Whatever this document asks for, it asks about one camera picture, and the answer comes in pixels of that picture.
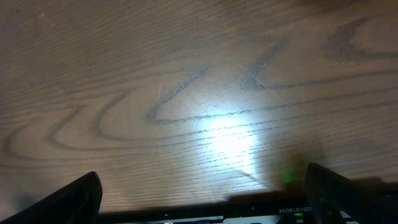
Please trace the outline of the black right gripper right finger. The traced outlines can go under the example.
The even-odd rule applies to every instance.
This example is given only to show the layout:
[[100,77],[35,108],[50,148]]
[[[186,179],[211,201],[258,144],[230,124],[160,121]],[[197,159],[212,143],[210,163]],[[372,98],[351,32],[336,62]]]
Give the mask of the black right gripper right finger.
[[358,223],[397,223],[397,191],[368,190],[311,162],[304,191],[317,223],[345,223],[345,212]]

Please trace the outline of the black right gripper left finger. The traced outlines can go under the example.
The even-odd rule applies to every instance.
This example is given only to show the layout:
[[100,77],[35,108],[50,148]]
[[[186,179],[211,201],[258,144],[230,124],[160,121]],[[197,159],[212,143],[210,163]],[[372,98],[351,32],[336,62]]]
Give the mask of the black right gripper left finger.
[[102,196],[100,178],[91,171],[1,224],[94,224]]

